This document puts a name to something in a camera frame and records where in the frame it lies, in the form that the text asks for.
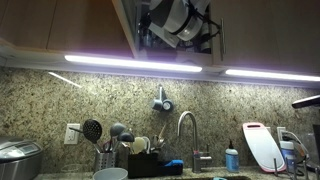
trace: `cutting board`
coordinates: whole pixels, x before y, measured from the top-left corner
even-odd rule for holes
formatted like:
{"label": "cutting board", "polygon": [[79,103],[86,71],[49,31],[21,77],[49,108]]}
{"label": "cutting board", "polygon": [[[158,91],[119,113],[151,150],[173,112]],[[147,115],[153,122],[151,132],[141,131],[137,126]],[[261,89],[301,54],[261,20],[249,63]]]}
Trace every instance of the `cutting board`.
{"label": "cutting board", "polygon": [[276,158],[278,171],[286,169],[276,142],[262,123],[244,123],[242,127],[249,148],[263,171],[275,172],[274,158]]}

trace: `utensil holder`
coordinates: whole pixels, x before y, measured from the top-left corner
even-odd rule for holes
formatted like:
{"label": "utensil holder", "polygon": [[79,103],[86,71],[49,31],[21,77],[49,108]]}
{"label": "utensil holder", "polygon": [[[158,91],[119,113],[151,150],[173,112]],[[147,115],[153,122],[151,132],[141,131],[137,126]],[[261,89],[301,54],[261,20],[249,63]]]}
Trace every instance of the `utensil holder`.
{"label": "utensil holder", "polygon": [[115,167],[116,165],[116,152],[110,153],[99,153],[96,152],[95,162],[94,162],[94,172],[102,169]]}

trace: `sink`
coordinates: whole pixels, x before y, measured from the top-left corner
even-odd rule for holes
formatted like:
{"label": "sink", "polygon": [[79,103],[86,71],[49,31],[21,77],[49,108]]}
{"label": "sink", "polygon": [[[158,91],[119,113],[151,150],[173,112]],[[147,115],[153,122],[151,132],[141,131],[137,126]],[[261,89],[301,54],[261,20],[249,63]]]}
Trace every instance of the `sink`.
{"label": "sink", "polygon": [[[250,178],[246,177],[246,176],[225,176],[225,177],[221,177],[221,178],[225,178],[227,180],[251,180]],[[188,179],[184,179],[184,180],[213,180],[213,177],[203,177],[203,178],[188,178]]]}

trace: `under-cabinet light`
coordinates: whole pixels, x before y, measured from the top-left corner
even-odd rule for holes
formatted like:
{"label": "under-cabinet light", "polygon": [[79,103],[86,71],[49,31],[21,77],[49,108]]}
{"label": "under-cabinet light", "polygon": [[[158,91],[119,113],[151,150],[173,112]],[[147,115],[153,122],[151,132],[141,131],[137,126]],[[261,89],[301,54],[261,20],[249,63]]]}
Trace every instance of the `under-cabinet light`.
{"label": "under-cabinet light", "polygon": [[134,67],[134,68],[184,71],[184,72],[200,72],[202,70],[202,67],[189,66],[189,65],[165,64],[165,63],[157,63],[157,62],[144,62],[144,61],[134,61],[134,60],[73,56],[73,55],[65,55],[64,57],[67,61],[71,61],[71,62],[101,64],[101,65],[116,66],[116,67]]}
{"label": "under-cabinet light", "polygon": [[64,77],[62,77],[62,76],[60,76],[60,75],[58,75],[58,74],[56,74],[54,72],[48,72],[48,73],[51,74],[52,76],[56,77],[56,78],[59,78],[59,79],[65,81],[65,82],[69,83],[69,84],[72,84],[72,85],[74,85],[74,86],[76,86],[78,88],[82,88],[82,86],[80,86],[79,84],[74,83],[74,82],[70,81],[69,79],[66,79],[66,78],[64,78]]}
{"label": "under-cabinet light", "polygon": [[257,77],[257,78],[271,78],[271,79],[298,80],[298,81],[320,81],[319,76],[306,76],[306,75],[235,70],[235,69],[228,69],[226,71],[226,74],[236,75],[236,76],[245,76],[245,77]]}

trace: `faucet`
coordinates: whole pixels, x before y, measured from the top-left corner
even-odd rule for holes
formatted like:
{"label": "faucet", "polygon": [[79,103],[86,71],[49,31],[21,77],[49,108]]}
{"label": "faucet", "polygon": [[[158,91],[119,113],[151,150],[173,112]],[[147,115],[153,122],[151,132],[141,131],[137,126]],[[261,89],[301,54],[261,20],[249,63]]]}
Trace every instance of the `faucet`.
{"label": "faucet", "polygon": [[207,157],[200,157],[199,149],[198,149],[198,134],[197,134],[197,123],[196,119],[194,118],[194,115],[190,111],[185,111],[181,114],[179,118],[179,123],[178,123],[178,136],[181,135],[181,127],[182,127],[182,122],[184,121],[185,117],[189,115],[192,121],[193,125],[193,152],[192,152],[192,172],[194,173],[200,173],[201,172],[201,166],[205,162],[212,162],[212,158],[210,156]]}
{"label": "faucet", "polygon": [[179,123],[178,123],[178,136],[181,135],[181,127],[182,127],[182,122],[184,121],[184,118],[189,115],[192,121],[193,125],[193,151],[196,152],[198,151],[198,133],[197,133],[197,123],[196,119],[194,118],[193,114],[190,111],[185,111],[181,114],[179,118]]}

